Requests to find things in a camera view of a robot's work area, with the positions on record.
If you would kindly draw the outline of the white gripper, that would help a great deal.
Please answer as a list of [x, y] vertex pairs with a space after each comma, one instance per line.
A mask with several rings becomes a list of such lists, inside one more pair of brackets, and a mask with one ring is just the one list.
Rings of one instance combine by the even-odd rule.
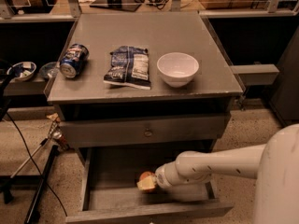
[[155, 171], [155, 177], [153, 175], [141, 177], [137, 182], [138, 189], [143, 192], [152, 192], [156, 189], [157, 184], [162, 189], [169, 189], [174, 186], [189, 183], [186, 177], [178, 173], [178, 169], [174, 161], [160, 166]]

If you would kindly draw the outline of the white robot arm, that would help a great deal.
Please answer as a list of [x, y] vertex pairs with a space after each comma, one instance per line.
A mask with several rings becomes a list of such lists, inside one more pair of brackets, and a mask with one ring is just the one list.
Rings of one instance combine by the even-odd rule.
[[256, 181], [253, 224], [299, 224], [299, 125], [275, 133], [267, 143], [203, 153], [184, 151], [155, 172], [144, 172], [141, 191], [207, 182], [213, 174]]

